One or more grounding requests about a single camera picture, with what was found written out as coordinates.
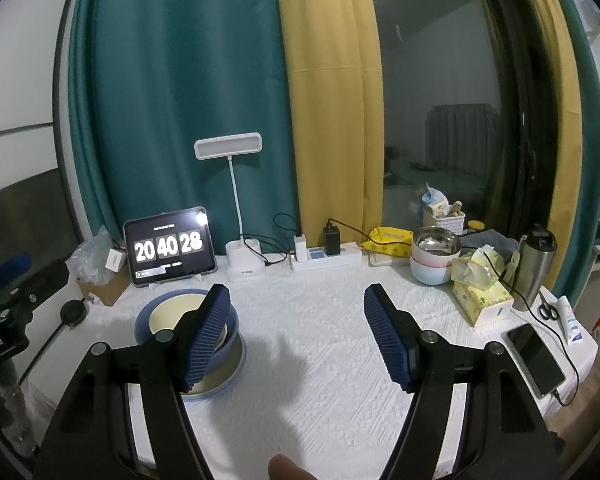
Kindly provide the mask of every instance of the plastic storage basket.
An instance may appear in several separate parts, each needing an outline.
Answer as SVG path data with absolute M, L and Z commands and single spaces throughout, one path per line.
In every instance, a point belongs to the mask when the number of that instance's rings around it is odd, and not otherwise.
M 422 212 L 423 227 L 434 225 L 435 227 L 443 227 L 449 229 L 452 233 L 461 235 L 464 230 L 464 213 L 458 216 L 445 216 L 444 218 L 433 218 L 429 212 Z

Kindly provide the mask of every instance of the teal curtain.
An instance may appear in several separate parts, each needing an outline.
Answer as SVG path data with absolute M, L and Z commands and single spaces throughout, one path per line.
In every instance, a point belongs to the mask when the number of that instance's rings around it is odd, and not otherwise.
M 590 266 L 600 218 L 600 80 L 573 0 L 560 0 L 578 66 L 582 101 L 582 177 L 567 253 L 552 292 L 575 306 Z
M 260 132 L 234 158 L 244 230 L 298 218 L 278 0 L 77 0 L 70 43 L 74 157 L 92 230 L 206 207 L 214 248 L 238 238 L 225 158 L 198 139 Z

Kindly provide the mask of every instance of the screw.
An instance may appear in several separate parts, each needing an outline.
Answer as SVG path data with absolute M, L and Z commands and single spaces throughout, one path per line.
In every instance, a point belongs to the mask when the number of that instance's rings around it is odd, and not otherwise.
M 160 330 L 160 332 L 155 335 L 155 340 L 160 343 L 166 343 L 167 341 L 171 341 L 171 339 L 173 339 L 173 332 L 167 328 Z
M 438 339 L 440 338 L 440 336 L 438 336 L 436 332 L 433 332 L 433 330 L 425 330 L 420 336 L 425 343 L 430 344 L 437 343 Z
M 102 355 L 107 351 L 107 345 L 104 343 L 96 343 L 91 347 L 91 353 L 93 355 Z
M 497 341 L 491 341 L 487 345 L 487 348 L 489 349 L 489 351 L 492 354 L 496 354 L 496 355 L 502 355 L 502 354 L 504 354 L 504 346 L 502 346 L 502 344 L 498 343 Z

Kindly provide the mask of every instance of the yellow jar lid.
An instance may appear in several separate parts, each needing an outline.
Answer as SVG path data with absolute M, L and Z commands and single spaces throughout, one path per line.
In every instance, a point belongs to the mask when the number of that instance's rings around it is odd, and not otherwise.
M 469 220 L 466 223 L 466 226 L 469 229 L 472 229 L 474 231 L 483 231 L 484 230 L 484 224 L 482 222 L 480 222 L 479 220 Z

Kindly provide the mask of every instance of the wooden floor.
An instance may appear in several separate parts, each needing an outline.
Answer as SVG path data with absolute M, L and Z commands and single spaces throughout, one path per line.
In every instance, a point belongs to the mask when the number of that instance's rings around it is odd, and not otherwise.
M 556 431 L 566 441 L 559 457 L 563 471 L 577 459 L 600 427 L 600 336 L 596 362 L 580 385 L 573 404 L 561 408 L 547 422 L 549 431 Z

